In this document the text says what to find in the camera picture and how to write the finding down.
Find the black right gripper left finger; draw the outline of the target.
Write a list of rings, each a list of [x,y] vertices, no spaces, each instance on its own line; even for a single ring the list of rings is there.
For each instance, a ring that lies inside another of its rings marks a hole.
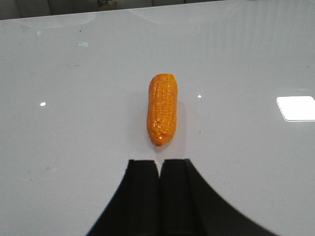
[[[157,236],[159,176],[153,160],[129,160],[111,201],[89,236]]]

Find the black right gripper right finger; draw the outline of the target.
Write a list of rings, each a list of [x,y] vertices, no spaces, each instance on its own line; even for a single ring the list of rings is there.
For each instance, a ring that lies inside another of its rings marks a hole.
[[[232,207],[189,159],[165,160],[160,172],[163,236],[272,236]]]

